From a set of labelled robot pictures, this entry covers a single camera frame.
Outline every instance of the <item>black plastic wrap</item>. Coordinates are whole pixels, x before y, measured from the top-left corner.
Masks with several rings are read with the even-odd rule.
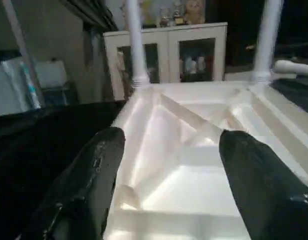
[[[21,240],[98,240],[124,152],[120,128],[94,136],[55,180]]]
[[[298,76],[296,79],[282,78],[273,81],[270,86],[308,112],[308,77]]]
[[[54,107],[0,116],[0,239],[24,231],[47,190],[124,102]]]
[[[224,131],[219,153],[252,240],[308,240],[308,187],[269,146]]]

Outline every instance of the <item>teddy bear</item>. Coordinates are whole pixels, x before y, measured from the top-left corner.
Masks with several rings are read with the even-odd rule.
[[[187,0],[185,20],[187,24],[203,24],[205,19],[202,15],[203,0]]]

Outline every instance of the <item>cabinet top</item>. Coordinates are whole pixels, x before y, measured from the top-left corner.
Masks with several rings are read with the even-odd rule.
[[[192,24],[192,25],[182,25],[182,26],[156,27],[156,28],[142,29],[142,33],[170,32],[170,31],[186,30],[186,29],[215,28],[215,27],[224,27],[227,25],[228,25],[227,22],[216,22],[216,23]],[[104,32],[103,36],[109,37],[109,36],[128,35],[129,33],[130,33],[129,31],[109,31],[109,32]]]

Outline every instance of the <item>white pole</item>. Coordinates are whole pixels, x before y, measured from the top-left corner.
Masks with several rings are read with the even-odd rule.
[[[258,33],[252,82],[268,83],[284,0],[266,0]]]
[[[133,62],[133,87],[137,88],[150,83],[142,43],[139,0],[126,0],[126,10]]]

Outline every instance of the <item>white cabinet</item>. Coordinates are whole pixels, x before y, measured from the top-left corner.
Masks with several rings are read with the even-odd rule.
[[[227,23],[142,31],[151,83],[222,81]],[[115,100],[127,98],[133,77],[128,31],[104,33]]]

